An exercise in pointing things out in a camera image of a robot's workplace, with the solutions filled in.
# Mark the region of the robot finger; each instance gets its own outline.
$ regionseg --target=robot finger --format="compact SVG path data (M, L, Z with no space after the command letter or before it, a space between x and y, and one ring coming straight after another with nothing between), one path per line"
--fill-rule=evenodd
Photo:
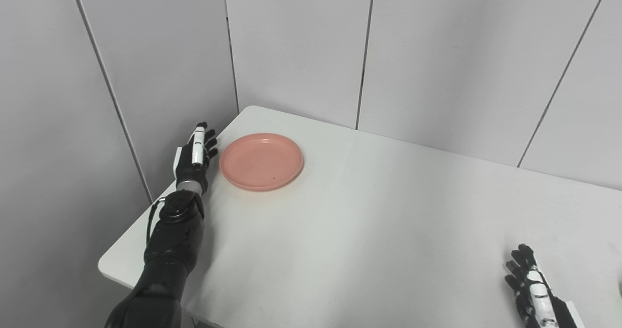
M518 266L518 264L515 261L510 260L506 262L506 267L512 273L512 275L516 277L517 280L521 282L524 281L524 276L522 274L522 271L520 271L520 266Z
M520 292L520 283L514 276L507 275L505 276L505 280L507 285L509 285L510 288L512 288L516 293Z
M208 140L207 142L205 142L205 150L209 151L212 147L216 146L216 144L218 143L218 140L216 138L211 138L210 140Z
M216 135L215 129L209 129L208 131L205 132L205 138L210 138L210 137L213 137L214 135Z
M211 150L208 151L207 153L207 157L209 159L214 158L216 155L218 154L218 148L212 148Z
M529 268L537 266L536 258L534 257L534 250L531 249L530 246L523 243L518 246L518 250L520 251L520 254L522 254L523 258L525 258L525 260L527 261L527 266L529 266Z
M517 262L517 264L520 265L520 267L522 268L523 271L529 271L529 264L527 264L527 259L525 259L525 257L523 257L522 253L520 252L520 250L513 250L512 251L512 258Z

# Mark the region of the wall panel seam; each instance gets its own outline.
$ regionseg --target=wall panel seam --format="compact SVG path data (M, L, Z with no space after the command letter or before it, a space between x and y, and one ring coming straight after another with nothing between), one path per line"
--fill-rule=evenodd
M121 112L120 106L119 106L119 102L116 98L115 95L115 91L113 89L113 86L110 82L110 78L108 76L108 73L106 71L106 66L103 62L102 59L102 54L100 53L100 49L97 46L97 43L95 41L95 36L93 35L93 30L91 28L91 25L88 21L88 18L86 17L86 12L84 10L84 5L82 4L82 0L76 0L76 4L78 5L78 11L80 11L80 16L82 17L82 21L84 22L84 26L86 28L86 33L88 34L89 40L91 42L91 45L93 46L93 51L95 52L95 57L97 58L97 62L100 66L100 70L102 71L102 76L104 78L104 82L106 83L106 87L108 90L108 93L110 95L110 99L113 102L113 106L115 107L115 111L117 114L117 118L121 124L121 128L123 130L123 134L125 135L126 141L127 141L127 146L129 146L129 150L130 153L132 155L132 158L134 160L134 164L136 165L136 170L138 171L138 175L140 176L140 181L142 182L142 186L145 190L145 193L147 194L147 199L149 199L150 203L153 203L153 196L151 195L151 191L149 191L149 185L147 184L147 179L145 177L145 174L142 171L142 168L140 167L140 162L138 161L138 156L136 154L136 149L134 148L134 144L132 143L132 139L129 135L129 131L127 129L127 125L125 120L123 119L123 114Z

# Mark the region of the robotic hand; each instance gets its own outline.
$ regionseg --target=robotic hand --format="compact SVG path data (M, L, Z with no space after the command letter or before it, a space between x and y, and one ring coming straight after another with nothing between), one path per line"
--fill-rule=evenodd
M218 153L213 148L216 139L211 138L215 131L206 129L205 122L196 125L181 149L175 168L177 190L151 207L142 275L132 292L113 309L105 328L180 327L180 301L203 239L205 173L209 160ZM150 235L153 215L162 200L160 220Z
M506 262L512 274L505 280L515 291L516 309L526 328L584 328L574 305L553 295L528 245L520 244L512 258Z

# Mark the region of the white tabletop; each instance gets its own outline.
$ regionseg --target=white tabletop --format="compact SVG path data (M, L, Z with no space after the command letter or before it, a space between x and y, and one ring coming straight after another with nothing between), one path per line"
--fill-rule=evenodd
M218 146L258 132L295 140L305 167L281 189L251 192L213 162L204 197L213 254L206 237L182 303L196 318L225 328L521 328L503 277L526 242L586 327L622 327L622 191L261 107L245 109ZM136 283L146 221L147 212L103 255L106 277Z

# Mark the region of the black cable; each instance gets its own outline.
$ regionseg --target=black cable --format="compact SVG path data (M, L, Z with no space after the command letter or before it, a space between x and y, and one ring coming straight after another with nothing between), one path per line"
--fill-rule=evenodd
M154 215L156 214L157 205L160 204L160 200L156 200L156 202L151 206L151 210L149 211L149 220L147 221L147 243L149 243L149 239L151 238L151 222L154 219Z

